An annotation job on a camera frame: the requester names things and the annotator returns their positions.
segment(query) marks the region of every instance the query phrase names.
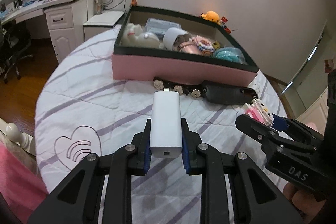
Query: drawer handle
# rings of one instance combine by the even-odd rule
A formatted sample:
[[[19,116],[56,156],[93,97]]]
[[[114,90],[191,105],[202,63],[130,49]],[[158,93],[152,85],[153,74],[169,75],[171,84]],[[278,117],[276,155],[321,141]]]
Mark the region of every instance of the drawer handle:
[[[56,19],[53,19],[52,21],[53,22],[59,22],[59,21],[62,21],[63,20],[63,18],[61,18],[61,19],[58,19],[58,20],[56,20]]]

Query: yellow toy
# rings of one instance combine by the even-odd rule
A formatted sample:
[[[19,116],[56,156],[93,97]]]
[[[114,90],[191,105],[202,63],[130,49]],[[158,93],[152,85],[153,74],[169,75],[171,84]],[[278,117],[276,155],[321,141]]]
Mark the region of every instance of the yellow toy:
[[[214,11],[209,11],[206,14],[202,14],[201,17],[203,19],[216,22],[217,24],[219,23],[219,20],[220,20],[219,15]]]

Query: white power adapter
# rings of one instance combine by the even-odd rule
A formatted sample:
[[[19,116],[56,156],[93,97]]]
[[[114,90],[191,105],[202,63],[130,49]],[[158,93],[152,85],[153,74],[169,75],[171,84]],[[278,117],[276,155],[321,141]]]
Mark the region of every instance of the white power adapter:
[[[156,158],[177,158],[182,151],[180,95],[178,92],[154,93],[150,149]]]

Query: open box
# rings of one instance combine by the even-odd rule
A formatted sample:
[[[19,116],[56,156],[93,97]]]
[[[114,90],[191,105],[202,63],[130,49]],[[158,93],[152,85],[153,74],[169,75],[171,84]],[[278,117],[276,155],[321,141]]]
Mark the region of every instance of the open box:
[[[223,47],[239,48],[247,64],[158,48],[123,46],[122,37],[127,24],[131,22],[144,27],[149,18],[176,22],[193,35],[216,40]],[[112,68],[114,79],[150,81],[156,76],[181,84],[198,85],[208,80],[237,86],[248,86],[259,70],[239,43],[220,25],[184,13],[144,6],[132,6],[129,10],[114,45]]]

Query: white door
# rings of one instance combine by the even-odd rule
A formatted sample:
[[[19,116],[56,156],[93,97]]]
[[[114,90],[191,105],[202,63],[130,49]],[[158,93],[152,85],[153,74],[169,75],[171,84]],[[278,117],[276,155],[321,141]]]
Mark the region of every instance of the white door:
[[[327,99],[328,89],[297,120],[304,124],[309,122],[315,123],[318,132],[323,135],[328,117]]]
[[[68,56],[76,47],[76,35],[74,28],[51,30],[50,38],[54,48],[58,63]]]

